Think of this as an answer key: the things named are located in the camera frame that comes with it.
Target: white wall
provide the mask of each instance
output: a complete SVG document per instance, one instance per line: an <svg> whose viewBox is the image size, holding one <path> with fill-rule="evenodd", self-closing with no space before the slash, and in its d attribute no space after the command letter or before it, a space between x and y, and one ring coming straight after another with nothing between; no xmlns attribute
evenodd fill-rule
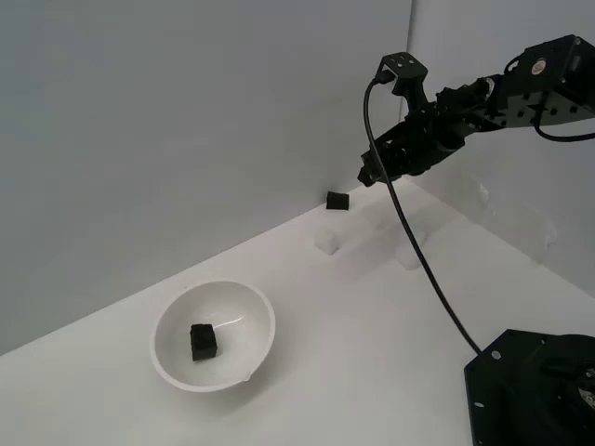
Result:
<svg viewBox="0 0 595 446"><path fill-rule="evenodd" d="M430 69L432 97L444 86L502 72L528 46L571 33L595 44L589 0L418 0L414 10L410 50ZM586 121L549 131L594 128L595 121ZM593 166L595 141L557 144L531 129L506 130L468 138L418 182L595 295Z"/></svg>
<svg viewBox="0 0 595 446"><path fill-rule="evenodd" d="M355 186L362 94L409 12L2 2L0 354Z"/></svg>

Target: white table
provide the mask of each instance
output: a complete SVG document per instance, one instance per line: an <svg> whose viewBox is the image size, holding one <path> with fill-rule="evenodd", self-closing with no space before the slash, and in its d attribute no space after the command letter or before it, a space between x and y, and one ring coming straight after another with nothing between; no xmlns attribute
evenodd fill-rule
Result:
<svg viewBox="0 0 595 446"><path fill-rule="evenodd" d="M428 260L471 335L507 328L595 335L595 300L423 190L400 181L426 225ZM471 445L463 367L473 358L403 240L388 194L358 189L0 357L3 445ZM312 246L321 226L341 248ZM190 394L152 368L154 320L194 282L251 282L277 316L252 379Z"/></svg>

